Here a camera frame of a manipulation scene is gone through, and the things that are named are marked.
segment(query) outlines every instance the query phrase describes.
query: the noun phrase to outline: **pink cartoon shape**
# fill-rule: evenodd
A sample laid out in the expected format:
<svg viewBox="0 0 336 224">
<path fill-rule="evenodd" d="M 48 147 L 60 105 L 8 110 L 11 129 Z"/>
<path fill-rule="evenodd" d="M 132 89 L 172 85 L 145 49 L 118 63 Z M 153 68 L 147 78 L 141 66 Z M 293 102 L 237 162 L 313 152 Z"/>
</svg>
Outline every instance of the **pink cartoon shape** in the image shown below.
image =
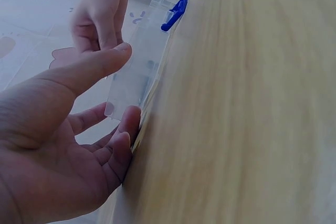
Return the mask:
<svg viewBox="0 0 336 224">
<path fill-rule="evenodd" d="M 9 54 L 15 47 L 15 40 L 9 37 L 0 38 L 0 59 Z"/>
<path fill-rule="evenodd" d="M 54 60 L 50 63 L 49 69 L 64 67 L 79 60 L 75 47 L 56 49 L 51 55 Z"/>
</svg>

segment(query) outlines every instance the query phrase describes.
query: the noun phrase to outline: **adult hand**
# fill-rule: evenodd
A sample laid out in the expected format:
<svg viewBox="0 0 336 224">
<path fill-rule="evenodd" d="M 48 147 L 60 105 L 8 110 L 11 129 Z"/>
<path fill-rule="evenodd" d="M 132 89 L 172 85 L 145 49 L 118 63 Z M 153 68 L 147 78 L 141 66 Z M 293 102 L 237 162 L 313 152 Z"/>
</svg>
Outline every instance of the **adult hand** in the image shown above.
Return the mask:
<svg viewBox="0 0 336 224">
<path fill-rule="evenodd" d="M 75 135 L 102 121 L 104 104 L 69 115 L 76 97 L 120 69 L 131 47 L 86 53 L 0 93 L 0 222 L 46 223 L 97 209 L 121 184 L 140 109 L 92 145 Z"/>
<path fill-rule="evenodd" d="M 111 49 L 122 43 L 128 0 L 81 0 L 71 22 L 79 52 Z"/>
</svg>

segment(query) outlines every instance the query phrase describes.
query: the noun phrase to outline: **clear plastic piece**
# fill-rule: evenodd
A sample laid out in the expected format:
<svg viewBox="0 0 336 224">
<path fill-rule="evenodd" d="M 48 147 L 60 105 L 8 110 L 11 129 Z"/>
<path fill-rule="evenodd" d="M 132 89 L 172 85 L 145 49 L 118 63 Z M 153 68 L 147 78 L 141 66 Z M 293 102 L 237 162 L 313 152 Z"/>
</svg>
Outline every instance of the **clear plastic piece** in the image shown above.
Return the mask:
<svg viewBox="0 0 336 224">
<path fill-rule="evenodd" d="M 161 25 L 171 16 L 178 0 L 152 0 L 144 19 L 138 24 L 130 44 L 133 54 L 126 65 L 112 76 L 105 115 L 121 120 L 130 105 L 144 108 L 152 85 L 159 78 L 169 33 Z"/>
</svg>

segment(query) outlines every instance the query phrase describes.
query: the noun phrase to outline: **blue clip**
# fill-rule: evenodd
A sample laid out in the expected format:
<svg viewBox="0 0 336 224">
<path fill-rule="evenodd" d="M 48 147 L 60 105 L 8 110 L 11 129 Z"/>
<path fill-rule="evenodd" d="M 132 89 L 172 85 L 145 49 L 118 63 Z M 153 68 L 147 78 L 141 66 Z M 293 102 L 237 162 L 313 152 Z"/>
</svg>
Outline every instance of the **blue clip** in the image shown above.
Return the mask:
<svg viewBox="0 0 336 224">
<path fill-rule="evenodd" d="M 185 9 L 187 8 L 188 0 L 180 0 L 178 3 L 174 6 L 173 9 L 169 10 L 173 13 L 173 16 L 170 20 L 168 20 L 167 23 L 163 24 L 161 26 L 161 30 L 168 31 L 172 26 L 178 21 L 179 18 L 184 14 Z"/>
</svg>

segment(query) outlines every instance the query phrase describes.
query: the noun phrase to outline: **light wooden surface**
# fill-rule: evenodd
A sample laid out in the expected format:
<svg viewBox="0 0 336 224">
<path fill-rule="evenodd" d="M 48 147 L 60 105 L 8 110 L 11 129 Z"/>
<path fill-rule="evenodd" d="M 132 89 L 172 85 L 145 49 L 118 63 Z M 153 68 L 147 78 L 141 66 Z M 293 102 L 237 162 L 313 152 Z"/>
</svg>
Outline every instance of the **light wooden surface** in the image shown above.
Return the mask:
<svg viewBox="0 0 336 224">
<path fill-rule="evenodd" d="M 336 0 L 190 0 L 113 224 L 336 223 Z"/>
</svg>

